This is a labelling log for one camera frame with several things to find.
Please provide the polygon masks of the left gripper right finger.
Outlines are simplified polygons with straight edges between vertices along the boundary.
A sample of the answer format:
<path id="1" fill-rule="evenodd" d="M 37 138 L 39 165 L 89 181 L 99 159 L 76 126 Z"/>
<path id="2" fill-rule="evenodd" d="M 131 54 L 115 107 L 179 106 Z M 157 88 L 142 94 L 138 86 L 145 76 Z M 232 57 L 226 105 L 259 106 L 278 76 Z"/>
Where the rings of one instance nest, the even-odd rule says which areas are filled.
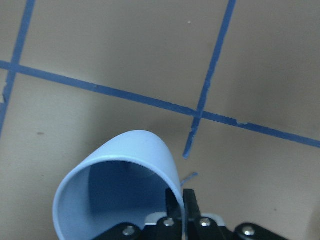
<path id="1" fill-rule="evenodd" d="M 194 222 L 196 219 L 199 219 L 202 216 L 197 197 L 193 189 L 183 190 L 183 202 L 187 223 Z"/>

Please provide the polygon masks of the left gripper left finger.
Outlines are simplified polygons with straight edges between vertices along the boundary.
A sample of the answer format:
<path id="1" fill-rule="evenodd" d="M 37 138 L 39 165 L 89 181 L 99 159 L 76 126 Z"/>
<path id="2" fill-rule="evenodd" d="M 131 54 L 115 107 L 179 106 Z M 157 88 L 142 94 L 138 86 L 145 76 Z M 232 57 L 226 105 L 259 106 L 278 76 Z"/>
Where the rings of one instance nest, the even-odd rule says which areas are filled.
<path id="1" fill-rule="evenodd" d="M 165 190 L 165 206 L 166 206 L 166 217 L 182 220 L 184 213 L 184 206 L 180 205 L 175 194 L 170 188 Z"/>

